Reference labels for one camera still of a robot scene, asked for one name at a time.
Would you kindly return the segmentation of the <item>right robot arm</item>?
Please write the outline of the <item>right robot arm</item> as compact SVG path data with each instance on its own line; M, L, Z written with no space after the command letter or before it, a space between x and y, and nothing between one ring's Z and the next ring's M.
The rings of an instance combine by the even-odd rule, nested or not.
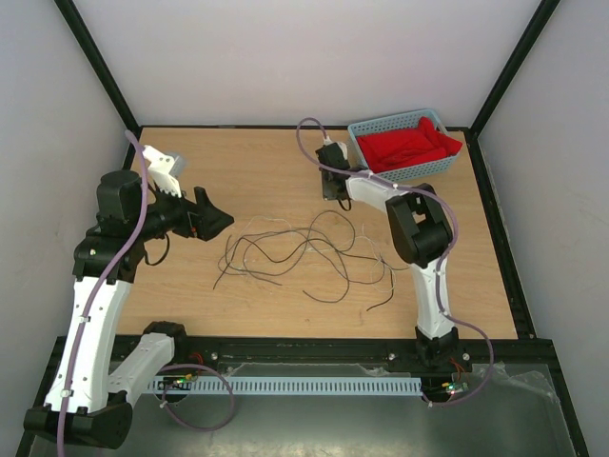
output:
M370 170L352 168L341 143L327 143L316 155L333 199L362 202L387 216L394 249L413 277L417 361L428 370L440 368L457 349L459 334L451 320L446 280L445 253L453 231L435 190L427 184L402 189Z

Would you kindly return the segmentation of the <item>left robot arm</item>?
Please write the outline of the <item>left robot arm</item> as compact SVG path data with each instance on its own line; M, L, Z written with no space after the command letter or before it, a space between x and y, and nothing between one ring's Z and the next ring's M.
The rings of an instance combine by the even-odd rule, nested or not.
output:
M190 355L181 324L149 324L135 349L111 369L117 325L145 244L168 233L209 241L233 224L197 187L189 201L149 189L134 170L104 175L96 190L97 223L74 251L74 300L59 368L40 407L26 413L24 427L67 445L116 449L126 440L134 407L148 383L165 367L181 368Z

